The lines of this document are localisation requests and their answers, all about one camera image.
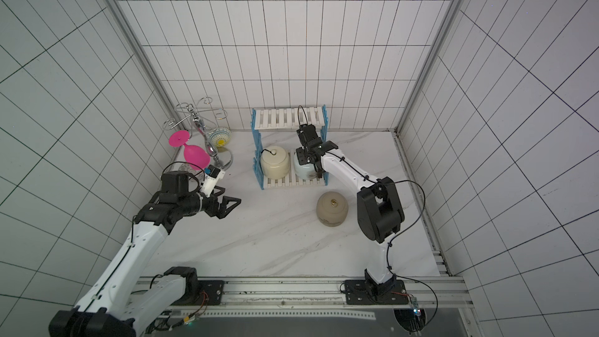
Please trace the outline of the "light blue tea canister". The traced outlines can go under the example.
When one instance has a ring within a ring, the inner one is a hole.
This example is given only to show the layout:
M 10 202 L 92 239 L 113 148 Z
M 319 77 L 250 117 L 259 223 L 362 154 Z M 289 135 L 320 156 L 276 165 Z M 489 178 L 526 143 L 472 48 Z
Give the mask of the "light blue tea canister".
M 299 163 L 298 158 L 294 158 L 293 159 L 293 168 L 294 168 L 296 176 L 299 179 L 310 181 L 312 179 L 318 178 L 318 172 L 313 164 L 307 163 L 307 164 L 301 165 Z

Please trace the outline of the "cream tea canister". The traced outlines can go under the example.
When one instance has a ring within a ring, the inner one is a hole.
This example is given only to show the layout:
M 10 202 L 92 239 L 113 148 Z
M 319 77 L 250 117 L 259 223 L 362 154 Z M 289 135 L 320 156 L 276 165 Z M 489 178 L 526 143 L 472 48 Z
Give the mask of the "cream tea canister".
M 278 145 L 266 147 L 261 152 L 261 168 L 268 179 L 283 179 L 290 172 L 290 155 Z

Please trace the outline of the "large beige tea canister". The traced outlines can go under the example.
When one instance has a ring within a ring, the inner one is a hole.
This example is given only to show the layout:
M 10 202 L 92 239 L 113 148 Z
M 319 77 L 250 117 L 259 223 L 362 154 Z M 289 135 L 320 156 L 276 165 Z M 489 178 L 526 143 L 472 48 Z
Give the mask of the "large beige tea canister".
M 340 226 L 346 220 L 348 211 L 348 202 L 341 193 L 329 191 L 323 193 L 318 199 L 317 217 L 325 226 Z

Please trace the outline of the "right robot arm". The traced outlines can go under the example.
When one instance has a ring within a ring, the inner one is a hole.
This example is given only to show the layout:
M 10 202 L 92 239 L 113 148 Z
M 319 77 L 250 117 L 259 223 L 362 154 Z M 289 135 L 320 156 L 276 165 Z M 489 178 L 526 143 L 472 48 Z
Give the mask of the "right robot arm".
M 312 165 L 318 176 L 327 173 L 356 194 L 357 222 L 363 235 L 377 249 L 365 269 L 365 286 L 372 297 L 383 296 L 396 285 L 388 263 L 391 236 L 398 233 L 405 214 L 395 182 L 367 173 L 349 160 L 330 140 L 318 135 L 312 124 L 301 124 L 296 131 L 301 147 L 296 150 L 299 164 Z

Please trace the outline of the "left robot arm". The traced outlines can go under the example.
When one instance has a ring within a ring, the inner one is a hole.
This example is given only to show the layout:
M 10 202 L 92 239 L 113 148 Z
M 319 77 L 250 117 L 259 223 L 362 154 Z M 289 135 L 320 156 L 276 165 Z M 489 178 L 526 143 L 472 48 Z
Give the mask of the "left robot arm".
M 141 336 L 170 306 L 202 310 L 219 304 L 191 267 L 172 267 L 135 300 L 130 296 L 157 249 L 183 218 L 204 212 L 225 218 L 240 205 L 218 182 L 225 171 L 210 165 L 197 178 L 184 171 L 161 176 L 161 188 L 134 216 L 125 243 L 90 290 L 71 310 L 50 321 L 52 336 Z

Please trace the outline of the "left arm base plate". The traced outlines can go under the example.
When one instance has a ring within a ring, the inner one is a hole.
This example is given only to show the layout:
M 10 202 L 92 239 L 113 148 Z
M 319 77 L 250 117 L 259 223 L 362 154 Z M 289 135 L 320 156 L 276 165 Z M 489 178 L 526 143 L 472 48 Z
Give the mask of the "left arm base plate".
M 204 306 L 218 306 L 222 303 L 225 282 L 222 280 L 198 280 L 192 285 L 187 305 L 198 308 Z

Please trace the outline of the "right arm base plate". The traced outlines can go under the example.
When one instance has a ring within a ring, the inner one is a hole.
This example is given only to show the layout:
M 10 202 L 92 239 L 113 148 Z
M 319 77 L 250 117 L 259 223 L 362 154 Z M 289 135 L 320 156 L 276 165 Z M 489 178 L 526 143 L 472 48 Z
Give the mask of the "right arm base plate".
M 384 284 L 376 284 L 365 279 L 347 279 L 341 286 L 346 303 L 353 306 L 407 305 L 410 296 L 403 281 L 390 279 Z

